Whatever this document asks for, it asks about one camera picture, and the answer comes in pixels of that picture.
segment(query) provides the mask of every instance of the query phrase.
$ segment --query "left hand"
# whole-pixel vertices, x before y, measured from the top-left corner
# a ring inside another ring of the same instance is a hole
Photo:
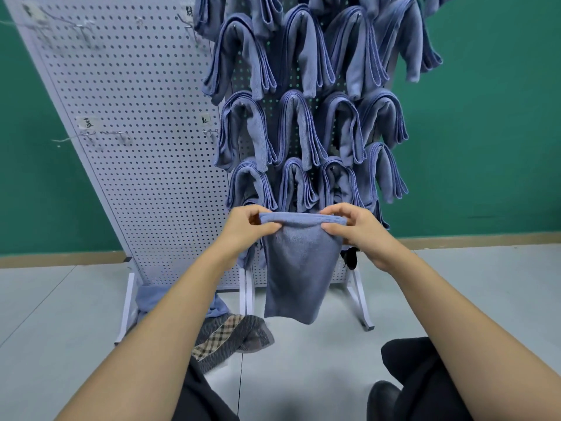
[[[261,205],[245,205],[233,208],[222,229],[222,233],[214,241],[213,247],[219,248],[220,252],[235,259],[247,250],[258,239],[268,234],[275,233],[282,227],[280,223],[261,224],[259,213],[270,213],[271,210]]]

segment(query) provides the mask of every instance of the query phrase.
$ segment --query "green wall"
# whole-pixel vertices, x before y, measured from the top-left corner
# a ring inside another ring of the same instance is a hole
[[[0,20],[11,20],[0,0]],[[0,25],[0,255],[120,250],[16,28]]]
[[[410,194],[384,205],[397,236],[561,230],[561,0],[453,0],[428,19],[444,64],[393,90]],[[9,20],[3,4],[0,19]],[[0,26],[0,254],[119,243],[14,28]]]

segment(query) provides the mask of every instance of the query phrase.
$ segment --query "forearm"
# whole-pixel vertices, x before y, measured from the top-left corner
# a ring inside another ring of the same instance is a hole
[[[561,378],[404,248],[391,275],[476,420],[559,419]]]
[[[200,326],[230,261],[209,247],[109,354],[57,420],[170,420]]]

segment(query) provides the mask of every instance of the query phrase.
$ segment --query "floor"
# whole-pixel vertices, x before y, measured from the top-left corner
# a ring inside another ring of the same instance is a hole
[[[561,373],[561,245],[417,253]],[[362,330],[346,295],[333,287],[313,325],[267,319],[273,346],[235,354],[208,374],[242,420],[365,419],[369,388],[391,380],[380,347],[424,331],[393,280],[364,258],[359,266],[373,331]],[[52,420],[107,356],[119,329],[127,274],[119,264],[0,270],[3,421]],[[238,293],[221,297],[238,310]]]

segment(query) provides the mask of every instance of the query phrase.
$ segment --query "white pegboard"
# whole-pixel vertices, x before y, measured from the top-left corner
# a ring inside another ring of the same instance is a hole
[[[33,25],[22,1],[5,0],[16,23]],[[219,128],[200,90],[211,47],[177,18],[194,0],[31,1],[58,18],[19,29],[67,134],[81,133],[76,117],[98,119],[72,143],[109,220],[144,282],[172,283],[226,219],[228,177],[203,132]],[[257,263],[254,277],[266,283]],[[341,263],[334,280],[344,280]],[[226,272],[220,288],[238,287],[237,270]]]

